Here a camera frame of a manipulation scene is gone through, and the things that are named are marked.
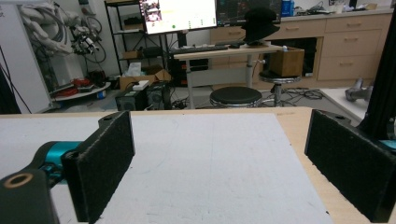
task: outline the stool leg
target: stool leg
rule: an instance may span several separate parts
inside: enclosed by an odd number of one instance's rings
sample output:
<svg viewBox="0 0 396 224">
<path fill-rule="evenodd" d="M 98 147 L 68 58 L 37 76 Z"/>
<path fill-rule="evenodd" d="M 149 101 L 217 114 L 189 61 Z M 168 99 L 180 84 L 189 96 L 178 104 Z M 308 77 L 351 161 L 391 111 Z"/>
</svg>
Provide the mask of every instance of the stool leg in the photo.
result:
<svg viewBox="0 0 396 224">
<path fill-rule="evenodd" d="M 274 87 L 274 106 L 280 107 L 282 106 L 282 102 L 280 100 L 280 96 L 282 95 L 282 85 L 275 84 Z"/>
</svg>

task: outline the black stool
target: black stool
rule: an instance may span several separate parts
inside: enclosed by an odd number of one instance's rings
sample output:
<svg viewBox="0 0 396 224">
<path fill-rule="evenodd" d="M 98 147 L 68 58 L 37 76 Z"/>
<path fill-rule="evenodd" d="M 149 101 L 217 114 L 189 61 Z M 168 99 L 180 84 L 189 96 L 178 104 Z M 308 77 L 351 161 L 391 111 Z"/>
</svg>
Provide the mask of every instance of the black stool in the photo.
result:
<svg viewBox="0 0 396 224">
<path fill-rule="evenodd" d="M 266 102 L 274 101 L 274 106 L 283 106 L 284 102 L 280 99 L 282 95 L 282 84 L 298 82 L 301 80 L 300 76 L 293 77 L 282 77 L 276 73 L 271 71 L 260 72 L 260 80 L 264 82 L 274 83 L 274 87 L 271 89 L 271 92 L 274 94 L 274 99 L 264 100 L 263 104 Z"/>
<path fill-rule="evenodd" d="M 262 93 L 249 87 L 224 87 L 210 93 L 210 103 L 219 107 L 256 107 Z"/>
</svg>

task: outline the monitor screen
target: monitor screen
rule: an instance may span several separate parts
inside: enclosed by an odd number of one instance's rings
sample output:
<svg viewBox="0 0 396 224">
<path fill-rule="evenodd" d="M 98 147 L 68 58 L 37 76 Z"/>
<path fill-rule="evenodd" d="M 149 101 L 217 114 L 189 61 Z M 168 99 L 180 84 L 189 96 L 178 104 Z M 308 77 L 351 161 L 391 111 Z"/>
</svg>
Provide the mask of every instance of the monitor screen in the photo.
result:
<svg viewBox="0 0 396 224">
<path fill-rule="evenodd" d="M 280 24 L 282 0 L 217 0 L 218 26 L 240 26 L 245 13 L 255 7 L 268 7 L 276 13 L 273 24 Z"/>
<path fill-rule="evenodd" d="M 217 27 L 216 0 L 140 0 L 148 35 Z"/>
</svg>

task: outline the black cap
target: black cap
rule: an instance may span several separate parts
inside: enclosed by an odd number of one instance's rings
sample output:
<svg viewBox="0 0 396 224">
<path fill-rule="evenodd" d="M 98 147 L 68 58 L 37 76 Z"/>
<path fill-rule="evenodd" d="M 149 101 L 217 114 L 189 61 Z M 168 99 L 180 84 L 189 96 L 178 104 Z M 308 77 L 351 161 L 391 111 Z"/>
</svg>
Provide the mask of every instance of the black cap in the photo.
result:
<svg viewBox="0 0 396 224">
<path fill-rule="evenodd" d="M 267 7 L 256 7 L 245 14 L 246 23 L 242 29 L 246 30 L 244 41 L 254 42 L 265 38 L 279 30 L 273 25 L 276 20 L 276 13 Z"/>
</svg>

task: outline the countertop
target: countertop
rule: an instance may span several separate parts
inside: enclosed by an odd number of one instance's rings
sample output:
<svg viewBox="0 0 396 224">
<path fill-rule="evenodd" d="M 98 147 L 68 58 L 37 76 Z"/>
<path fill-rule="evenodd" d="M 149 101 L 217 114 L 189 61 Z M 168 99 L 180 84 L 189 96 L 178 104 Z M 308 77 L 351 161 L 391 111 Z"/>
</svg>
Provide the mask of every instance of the countertop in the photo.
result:
<svg viewBox="0 0 396 224">
<path fill-rule="evenodd" d="M 320 20 L 330 18 L 341 18 L 341 17 L 353 17 L 353 16 L 367 16 L 377 14 L 389 14 L 393 12 L 393 8 L 379 7 L 376 10 L 365 10 L 365 11 L 351 11 L 343 12 L 340 14 L 321 14 L 321 15 L 309 15 L 309 16 L 294 16 L 294 17 L 283 17 L 281 21 L 306 21 L 306 20 Z"/>
</svg>

